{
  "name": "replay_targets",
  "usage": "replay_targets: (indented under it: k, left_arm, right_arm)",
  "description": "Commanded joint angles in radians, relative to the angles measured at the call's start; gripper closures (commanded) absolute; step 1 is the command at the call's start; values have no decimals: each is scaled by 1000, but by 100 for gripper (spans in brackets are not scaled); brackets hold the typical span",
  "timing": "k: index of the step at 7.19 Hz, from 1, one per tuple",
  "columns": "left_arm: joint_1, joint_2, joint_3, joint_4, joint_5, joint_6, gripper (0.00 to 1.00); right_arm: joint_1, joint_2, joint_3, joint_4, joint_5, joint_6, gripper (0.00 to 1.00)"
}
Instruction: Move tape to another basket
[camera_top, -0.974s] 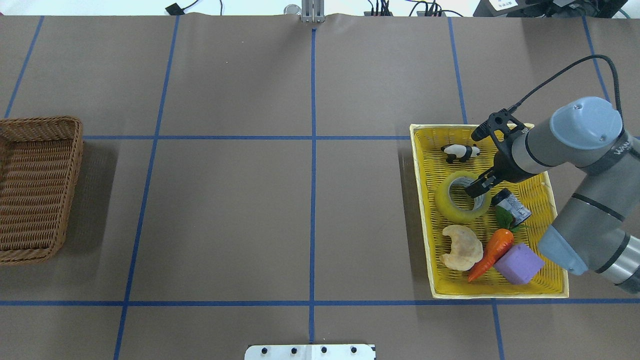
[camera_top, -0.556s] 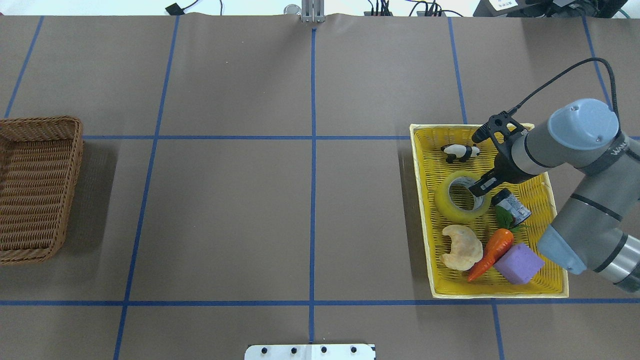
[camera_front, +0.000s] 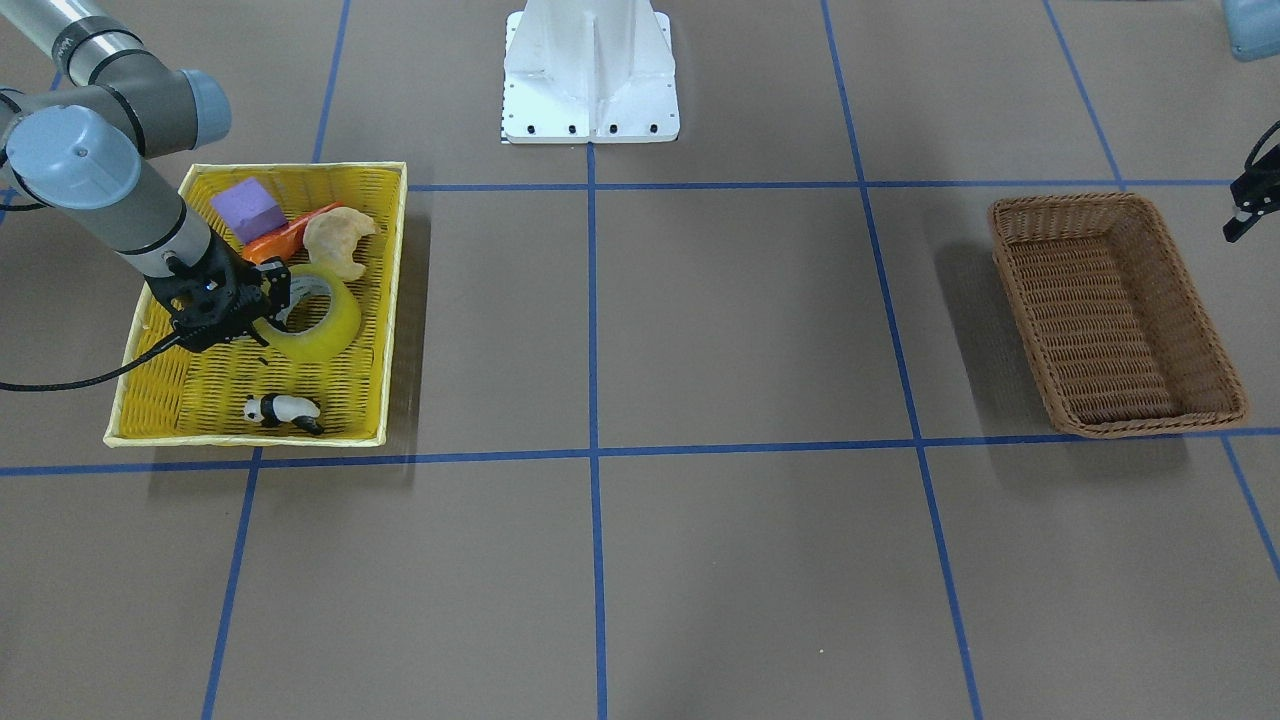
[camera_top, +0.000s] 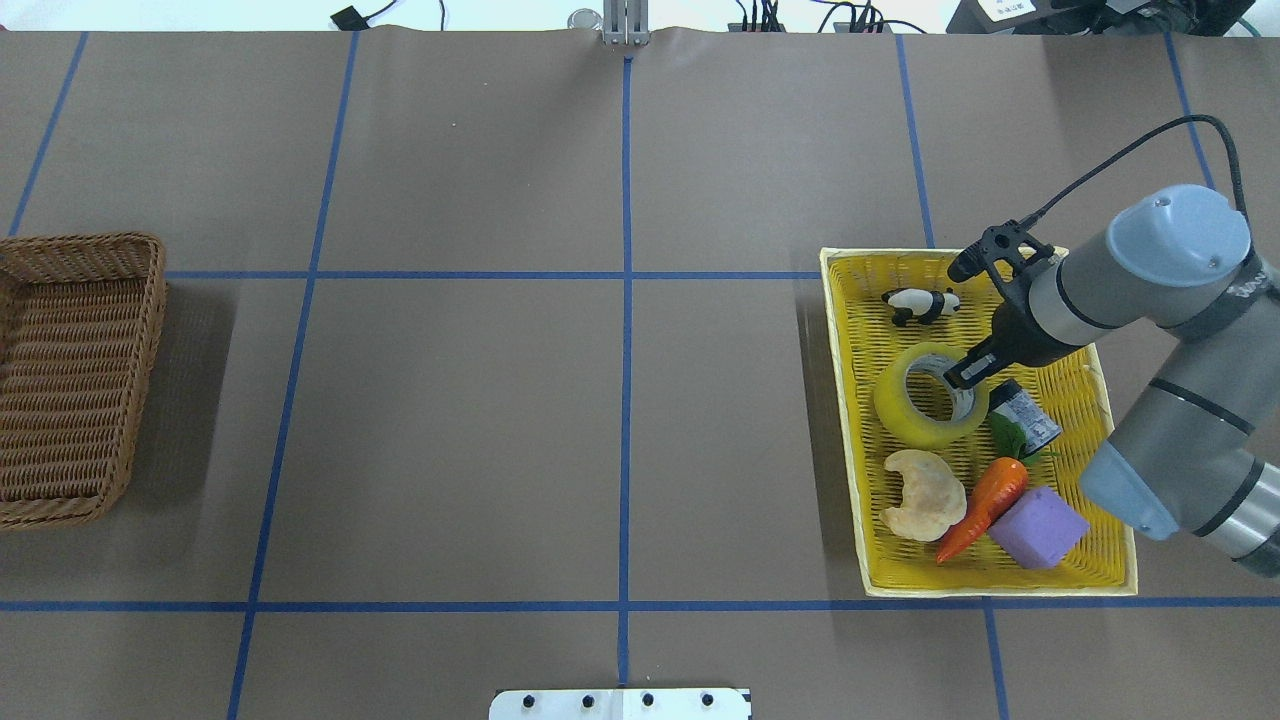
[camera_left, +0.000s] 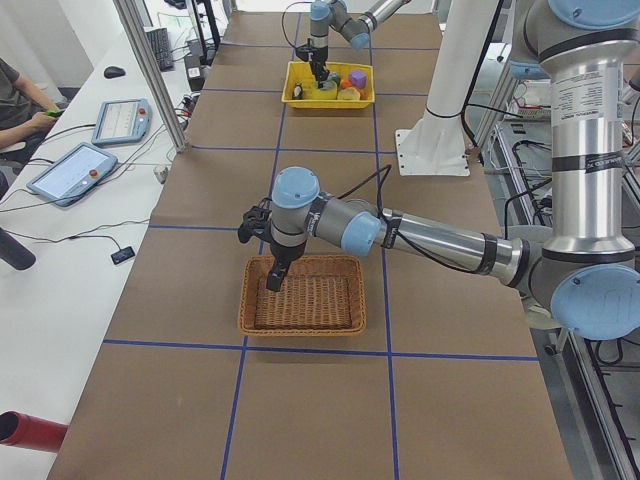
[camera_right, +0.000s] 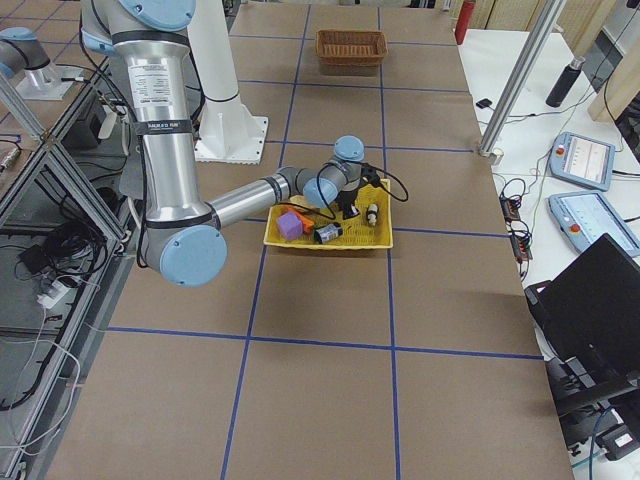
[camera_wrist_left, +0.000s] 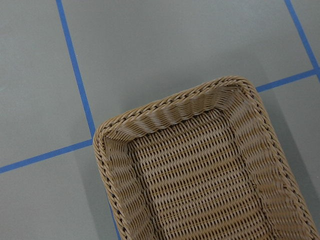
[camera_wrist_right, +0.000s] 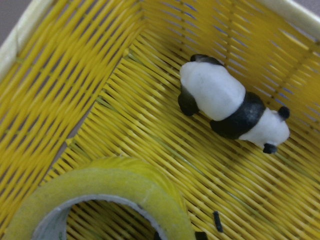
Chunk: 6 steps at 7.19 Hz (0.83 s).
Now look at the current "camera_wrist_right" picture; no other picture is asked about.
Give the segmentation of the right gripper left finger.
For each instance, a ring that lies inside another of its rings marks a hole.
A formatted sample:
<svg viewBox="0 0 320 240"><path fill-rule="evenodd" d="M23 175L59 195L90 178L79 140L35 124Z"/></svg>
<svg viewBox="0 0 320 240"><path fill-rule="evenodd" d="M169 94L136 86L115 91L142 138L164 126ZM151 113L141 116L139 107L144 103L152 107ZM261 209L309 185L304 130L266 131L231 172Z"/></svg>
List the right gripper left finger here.
<svg viewBox="0 0 320 240"><path fill-rule="evenodd" d="M195 232L195 239L196 240L207 240L207 234L203 231L196 231Z"/></svg>

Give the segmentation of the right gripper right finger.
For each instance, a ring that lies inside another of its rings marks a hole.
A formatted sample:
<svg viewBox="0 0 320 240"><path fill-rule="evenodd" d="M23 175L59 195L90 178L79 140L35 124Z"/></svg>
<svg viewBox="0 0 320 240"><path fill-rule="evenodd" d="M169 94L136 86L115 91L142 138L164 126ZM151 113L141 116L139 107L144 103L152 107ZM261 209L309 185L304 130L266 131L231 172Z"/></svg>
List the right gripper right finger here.
<svg viewBox="0 0 320 240"><path fill-rule="evenodd" d="M215 227L218 232L222 233L223 232L223 225L221 223L220 215L218 211L213 212L213 219L215 223Z"/></svg>

